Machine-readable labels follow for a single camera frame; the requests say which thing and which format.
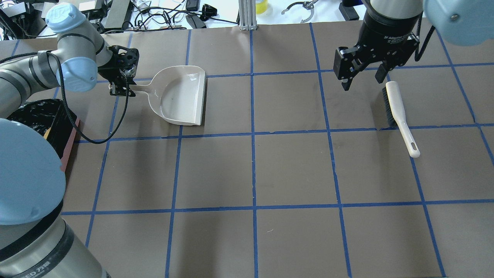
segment dustpan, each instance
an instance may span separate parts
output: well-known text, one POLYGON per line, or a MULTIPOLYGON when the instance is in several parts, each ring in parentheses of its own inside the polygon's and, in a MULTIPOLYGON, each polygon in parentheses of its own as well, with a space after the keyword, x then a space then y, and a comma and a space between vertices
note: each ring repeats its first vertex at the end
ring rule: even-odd
POLYGON ((149 106, 165 121, 184 126, 201 125, 206 73, 197 66, 174 66, 158 72, 148 85, 130 85, 148 95, 149 106))

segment light blue joint cap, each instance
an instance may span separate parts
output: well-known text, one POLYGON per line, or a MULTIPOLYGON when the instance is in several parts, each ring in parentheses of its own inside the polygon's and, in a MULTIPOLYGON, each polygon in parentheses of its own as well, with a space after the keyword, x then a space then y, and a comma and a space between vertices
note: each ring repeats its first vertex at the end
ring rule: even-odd
POLYGON ((86 17, 70 3, 53 6, 46 15, 46 24, 54 33, 64 33, 81 25, 86 17))
POLYGON ((424 0, 424 12, 454 45, 474 46, 494 39, 494 0, 424 0))
POLYGON ((53 147, 33 129, 0 119, 0 225, 39 220, 65 193, 65 174, 53 147))
MULTIPOLYGON (((98 66, 87 57, 74 57, 62 63, 65 89, 73 92, 87 92, 96 86, 98 66)), ((60 73, 57 71, 60 84, 60 73)))

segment cable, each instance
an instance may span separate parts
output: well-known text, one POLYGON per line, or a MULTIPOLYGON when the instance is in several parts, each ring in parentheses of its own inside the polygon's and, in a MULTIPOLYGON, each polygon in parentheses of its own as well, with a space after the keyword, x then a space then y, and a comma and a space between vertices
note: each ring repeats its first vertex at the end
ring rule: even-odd
POLYGON ((23 38, 19 38, 19 37, 22 37, 22 36, 18 36, 19 35, 19 32, 16 32, 13 30, 13 27, 11 24, 12 23, 15 23, 12 19, 10 19, 3 10, 0 9, 0 25, 1 27, 3 28, 3 30, 7 31, 6 34, 8 36, 8 33, 11 33, 11 37, 14 38, 14 39, 23 39, 23 38))
POLYGON ((130 26, 132 27, 132 29, 133 29, 133 30, 135 29, 135 27, 134 27, 134 25, 132 24, 132 22, 130 22, 130 21, 128 21, 128 20, 126 20, 126 21, 122 22, 122 29, 124 28, 124 24, 125 24, 125 22, 128 22, 128 23, 130 24, 130 26))
POLYGON ((167 29, 176 29, 175 27, 172 26, 171 24, 171 18, 170 16, 168 15, 168 13, 165 11, 166 8, 162 8, 162 7, 152 7, 152 8, 149 8, 149 7, 146 7, 146 8, 143 8, 143 9, 139 9, 139 13, 136 15, 135 19, 134 19, 134 24, 136 26, 138 26, 139 28, 142 28, 142 27, 146 27, 146 22, 151 19, 153 20, 154 22, 158 23, 158 24, 167 24, 168 25, 168 28, 167 29), (162 10, 163 13, 150 13, 149 11, 152 10, 152 9, 160 9, 162 10), (143 14, 145 13, 148 13, 149 16, 144 19, 143 17, 143 14), (154 16, 161 16, 163 17, 163 19, 165 20, 165 23, 161 23, 161 22, 158 22, 156 21, 153 17, 154 16))
POLYGON ((173 16, 172 16, 172 18, 173 18, 173 24, 174 24, 174 25, 176 25, 176 23, 180 23, 180 22, 182 22, 182 20, 184 19, 184 17, 185 17, 185 15, 183 14, 183 15, 182 15, 182 17, 181 17, 180 19, 175 20, 174 15, 173 15, 173 16))
MULTIPOLYGON (((419 38, 420 38, 420 29, 422 27, 422 15, 423 15, 423 12, 420 15, 420 17, 418 19, 418 22, 417 22, 417 37, 419 37, 419 38)), ((415 49, 415 62, 420 61, 420 59, 422 58, 422 55, 424 54, 425 49, 426 49, 427 45, 429 44, 429 40, 431 39, 432 34, 434 34, 434 31, 435 30, 436 30, 436 27, 431 26, 431 29, 429 30, 429 33, 427 33, 427 36, 425 36, 424 43, 423 43, 423 46, 420 49, 420 51, 418 50, 419 47, 417 47, 415 49)))
POLYGON ((28 37, 30 37, 30 38, 47 38, 47 37, 56 36, 57 34, 43 35, 43 36, 32 36, 32 35, 28 35, 28 34, 25 34, 25 35, 28 36, 28 37))
POLYGON ((148 29, 148 30, 139 30, 139 29, 135 29, 135 30, 110 30, 110 31, 107 31, 103 34, 113 34, 113 33, 125 33, 125 32, 157 32, 157 31, 165 31, 165 30, 186 30, 187 28, 185 27, 178 27, 178 28, 163 28, 163 29, 148 29))
MULTIPOLYGON (((147 7, 147 8, 143 8, 143 9, 140 9, 139 13, 136 15, 136 18, 134 20, 134 23, 136 26, 139 26, 138 24, 138 20, 137 18, 139 17, 139 15, 141 16, 141 19, 144 19, 144 17, 142 16, 142 14, 146 11, 149 11, 149 10, 153 10, 153 9, 160 9, 162 10, 164 13, 165 10, 168 10, 168 11, 176 11, 176 13, 171 17, 172 21, 173 19, 180 13, 186 13, 186 14, 194 14, 194 15, 197 15, 197 16, 201 16, 202 14, 200 13, 194 13, 194 12, 190 12, 190 11, 186 11, 186 10, 177 10, 177 9, 170 9, 170 8, 163 8, 163 7, 156 7, 156 6, 153 6, 153 7, 147 7)), ((214 17, 211 17, 211 16, 207 16, 207 15, 203 15, 203 17, 205 18, 210 18, 212 20, 217 20, 217 21, 222 21, 222 22, 227 22, 227 23, 232 23, 232 24, 235 24, 235 25, 238 25, 237 22, 233 22, 233 21, 229 21, 229 20, 224 20, 224 19, 219 19, 219 18, 214 18, 214 17)))
POLYGON ((65 83, 64 83, 64 80, 63 80, 63 71, 62 71, 62 65, 60 64, 60 59, 58 58, 57 55, 55 55, 55 54, 53 54, 51 52, 47 52, 47 54, 50 55, 50 56, 52 56, 53 58, 55 58, 55 61, 57 62, 58 73, 60 75, 60 88, 61 88, 61 91, 62 91, 62 103, 63 103, 63 106, 65 108, 65 112, 67 113, 67 116, 69 118, 69 121, 72 124, 72 127, 77 131, 77 133, 81 137, 83 137, 84 139, 86 139, 90 143, 93 143, 93 144, 103 144, 103 143, 106 143, 108 140, 110 140, 113 137, 113 135, 115 135, 115 133, 117 132, 117 130, 120 127, 120 124, 124 120, 124 116, 125 116, 125 113, 127 112, 127 105, 128 105, 129 84, 127 83, 125 85, 125 88, 126 88, 126 92, 125 92, 125 106, 123 108, 122 117, 120 118, 119 123, 117 124, 117 126, 115 127, 115 129, 113 130, 113 132, 111 132, 110 136, 108 136, 106 139, 104 139, 103 141, 94 141, 94 140, 90 139, 89 137, 87 137, 84 133, 82 133, 82 131, 79 129, 79 127, 76 125, 74 119, 72 118, 71 111, 70 111, 69 106, 67 104, 67 98, 65 96, 65 83))
POLYGON ((38 54, 37 52, 17 54, 17 55, 14 55, 14 56, 11 56, 11 57, 8 57, 8 58, 5 58, 5 59, 0 60, 0 64, 3 64, 5 62, 10 61, 10 60, 13 60, 13 59, 17 59, 17 58, 21 58, 21 57, 26 57, 26 56, 34 56, 34 55, 37 55, 37 54, 38 54))

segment brush bristles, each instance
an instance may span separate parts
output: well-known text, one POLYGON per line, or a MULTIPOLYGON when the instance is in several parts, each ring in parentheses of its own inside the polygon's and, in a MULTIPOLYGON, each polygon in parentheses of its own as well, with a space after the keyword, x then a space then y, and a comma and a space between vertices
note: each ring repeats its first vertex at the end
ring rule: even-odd
POLYGON ((388 91, 386 90, 386 87, 382 89, 382 96, 384 98, 384 108, 386 109, 386 119, 388 120, 388 125, 390 127, 396 127, 398 126, 398 124, 393 117, 393 112, 391 112, 391 106, 389 105, 388 91))

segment brush handle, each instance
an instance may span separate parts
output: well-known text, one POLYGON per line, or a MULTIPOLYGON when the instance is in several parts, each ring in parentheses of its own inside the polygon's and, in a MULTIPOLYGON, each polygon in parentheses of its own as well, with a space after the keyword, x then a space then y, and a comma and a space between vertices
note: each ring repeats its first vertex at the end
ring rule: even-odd
POLYGON ((413 139, 412 133, 410 132, 410 128, 405 121, 398 122, 398 128, 402 134, 403 140, 405 141, 405 145, 407 146, 408 154, 417 158, 420 156, 420 151, 418 150, 417 143, 415 143, 415 139, 413 139))

